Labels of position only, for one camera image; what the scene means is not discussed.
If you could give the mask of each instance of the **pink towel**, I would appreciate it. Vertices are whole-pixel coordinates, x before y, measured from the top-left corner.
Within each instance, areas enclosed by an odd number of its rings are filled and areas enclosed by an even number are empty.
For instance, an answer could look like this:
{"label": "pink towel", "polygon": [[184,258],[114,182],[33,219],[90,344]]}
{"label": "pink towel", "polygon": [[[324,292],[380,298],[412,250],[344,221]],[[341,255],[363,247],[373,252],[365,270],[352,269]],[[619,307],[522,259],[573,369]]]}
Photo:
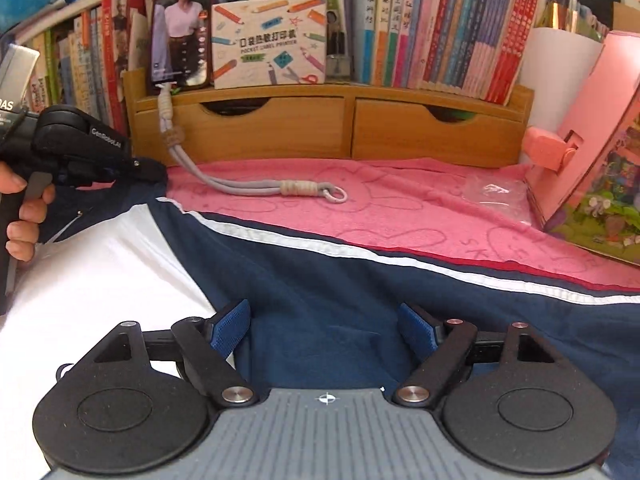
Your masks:
{"label": "pink towel", "polygon": [[591,288],[640,288],[639,268],[597,256],[462,198],[467,175],[497,173],[521,179],[526,166],[491,172],[431,159],[270,159],[217,162],[201,168],[235,180],[329,181],[344,188],[349,199],[333,204],[322,198],[231,196],[206,187],[182,168],[171,168],[168,196],[186,209],[313,232],[370,248],[561,274]]}

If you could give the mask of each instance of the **gray gripper base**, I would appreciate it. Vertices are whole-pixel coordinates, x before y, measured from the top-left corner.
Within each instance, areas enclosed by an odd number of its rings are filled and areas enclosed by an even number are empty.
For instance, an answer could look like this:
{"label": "gray gripper base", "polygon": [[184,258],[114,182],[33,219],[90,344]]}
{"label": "gray gripper base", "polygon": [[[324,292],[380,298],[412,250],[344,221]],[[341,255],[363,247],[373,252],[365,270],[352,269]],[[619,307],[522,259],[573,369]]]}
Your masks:
{"label": "gray gripper base", "polygon": [[[85,480],[62,470],[47,480]],[[206,439],[174,462],[121,480],[508,480],[474,462],[425,410],[380,390],[274,389],[257,406],[227,410]],[[596,467],[562,480],[606,480]]]}

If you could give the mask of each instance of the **hand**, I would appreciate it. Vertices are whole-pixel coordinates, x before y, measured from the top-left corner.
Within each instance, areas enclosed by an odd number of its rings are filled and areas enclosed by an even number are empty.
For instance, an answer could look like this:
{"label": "hand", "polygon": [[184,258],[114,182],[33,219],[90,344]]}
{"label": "hand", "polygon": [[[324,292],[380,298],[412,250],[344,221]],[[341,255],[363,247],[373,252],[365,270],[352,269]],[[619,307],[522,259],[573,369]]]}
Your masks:
{"label": "hand", "polygon": [[[8,165],[0,162],[0,193],[18,193],[27,187],[27,182],[16,175]],[[47,215],[47,205],[56,197],[56,188],[47,186],[42,198],[25,200],[20,208],[18,221],[11,222],[6,229],[8,242],[6,250],[17,260],[28,262],[33,258],[34,245],[40,233],[41,224]]]}

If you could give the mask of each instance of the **smartphone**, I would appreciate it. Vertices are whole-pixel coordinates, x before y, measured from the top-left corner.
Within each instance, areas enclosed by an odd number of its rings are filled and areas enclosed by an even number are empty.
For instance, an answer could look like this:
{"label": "smartphone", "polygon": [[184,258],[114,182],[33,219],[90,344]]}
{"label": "smartphone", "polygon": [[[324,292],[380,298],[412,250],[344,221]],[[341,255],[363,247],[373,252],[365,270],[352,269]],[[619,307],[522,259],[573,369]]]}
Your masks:
{"label": "smartphone", "polygon": [[149,84],[180,88],[209,83],[211,6],[218,0],[154,0]]}

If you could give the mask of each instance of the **white paper roll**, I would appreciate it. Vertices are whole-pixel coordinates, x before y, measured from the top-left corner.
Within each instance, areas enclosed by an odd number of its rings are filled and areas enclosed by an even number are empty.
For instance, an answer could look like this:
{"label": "white paper roll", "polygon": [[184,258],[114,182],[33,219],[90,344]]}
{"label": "white paper roll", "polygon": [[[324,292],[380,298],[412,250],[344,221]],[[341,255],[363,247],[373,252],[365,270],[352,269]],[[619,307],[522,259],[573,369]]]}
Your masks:
{"label": "white paper roll", "polygon": [[601,50],[601,43],[565,30],[532,29],[520,71],[520,84],[536,92],[529,126],[558,130]]}

